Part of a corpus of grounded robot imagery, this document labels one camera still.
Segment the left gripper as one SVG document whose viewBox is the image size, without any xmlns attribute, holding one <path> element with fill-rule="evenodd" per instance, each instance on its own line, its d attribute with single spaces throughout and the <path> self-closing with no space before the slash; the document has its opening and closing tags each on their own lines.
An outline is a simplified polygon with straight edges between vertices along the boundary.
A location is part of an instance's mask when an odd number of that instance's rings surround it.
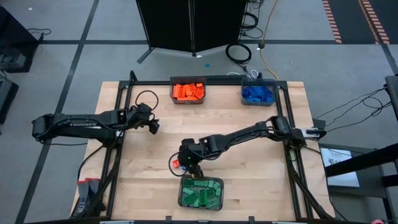
<svg viewBox="0 0 398 224">
<path fill-rule="evenodd" d="M 131 106 L 126 122 L 127 128 L 143 128 L 145 125 L 149 125 L 149 131 L 152 134 L 157 134 L 157 128 L 160 127 L 159 120 L 154 119 L 152 108 L 145 103 Z"/>
</svg>

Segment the grey clamp with red tip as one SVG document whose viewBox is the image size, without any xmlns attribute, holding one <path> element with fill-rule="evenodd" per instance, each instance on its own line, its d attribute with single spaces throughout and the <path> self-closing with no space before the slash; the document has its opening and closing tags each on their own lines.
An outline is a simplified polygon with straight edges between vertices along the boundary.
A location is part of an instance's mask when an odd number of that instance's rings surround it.
<svg viewBox="0 0 398 224">
<path fill-rule="evenodd" d="M 94 178 L 86 178 L 85 179 L 89 184 L 88 196 L 89 198 L 94 198 L 98 192 L 101 180 Z"/>
<path fill-rule="evenodd" d="M 88 203 L 88 196 L 90 189 L 90 184 L 87 180 L 78 181 L 77 184 L 78 184 L 79 199 L 77 201 L 75 212 L 73 214 L 75 217 L 77 217 L 81 212 L 84 211 Z"/>
</svg>

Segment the black partition screen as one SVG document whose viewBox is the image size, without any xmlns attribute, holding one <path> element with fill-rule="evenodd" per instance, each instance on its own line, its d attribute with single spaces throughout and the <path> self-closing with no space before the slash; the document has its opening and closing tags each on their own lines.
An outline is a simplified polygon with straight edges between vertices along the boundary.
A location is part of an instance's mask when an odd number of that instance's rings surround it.
<svg viewBox="0 0 398 224">
<path fill-rule="evenodd" d="M 197 53 L 239 41 L 248 0 L 136 0 L 149 49 Z"/>
</svg>

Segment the black box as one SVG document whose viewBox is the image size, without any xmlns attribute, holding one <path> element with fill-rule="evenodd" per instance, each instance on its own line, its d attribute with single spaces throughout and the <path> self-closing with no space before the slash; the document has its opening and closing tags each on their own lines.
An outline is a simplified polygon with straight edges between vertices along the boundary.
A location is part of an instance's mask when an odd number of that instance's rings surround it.
<svg viewBox="0 0 398 224">
<path fill-rule="evenodd" d="M 0 124 L 4 124 L 18 89 L 19 85 L 16 83 L 5 78 L 0 78 Z"/>
</svg>

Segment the black metal beam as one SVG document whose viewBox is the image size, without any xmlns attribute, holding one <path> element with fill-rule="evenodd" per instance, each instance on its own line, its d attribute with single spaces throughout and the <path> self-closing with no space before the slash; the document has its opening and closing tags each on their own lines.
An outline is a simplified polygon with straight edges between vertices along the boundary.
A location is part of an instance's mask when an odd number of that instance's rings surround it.
<svg viewBox="0 0 398 224">
<path fill-rule="evenodd" d="M 398 143 L 330 165 L 325 168 L 325 173 L 327 177 L 333 177 L 383 165 L 396 159 L 398 159 Z"/>
</svg>

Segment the black equipment case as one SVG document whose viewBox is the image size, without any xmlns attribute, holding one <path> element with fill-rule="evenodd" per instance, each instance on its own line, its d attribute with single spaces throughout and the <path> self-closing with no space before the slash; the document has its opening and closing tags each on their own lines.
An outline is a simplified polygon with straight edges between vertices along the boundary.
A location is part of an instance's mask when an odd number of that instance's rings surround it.
<svg viewBox="0 0 398 224">
<path fill-rule="evenodd" d="M 27 73 L 39 41 L 0 6 L 0 71 Z"/>
</svg>

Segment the grey side table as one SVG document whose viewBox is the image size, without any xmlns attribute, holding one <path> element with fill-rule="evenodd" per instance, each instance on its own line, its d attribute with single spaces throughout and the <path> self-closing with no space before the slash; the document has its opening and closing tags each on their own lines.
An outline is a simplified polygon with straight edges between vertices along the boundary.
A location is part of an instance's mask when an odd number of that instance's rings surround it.
<svg viewBox="0 0 398 224">
<path fill-rule="evenodd" d="M 377 149 L 321 144 L 323 164 L 326 167 Z M 329 189 L 341 194 L 387 198 L 387 188 L 398 186 L 398 174 L 385 176 L 382 165 L 333 177 L 326 177 Z"/>
</svg>

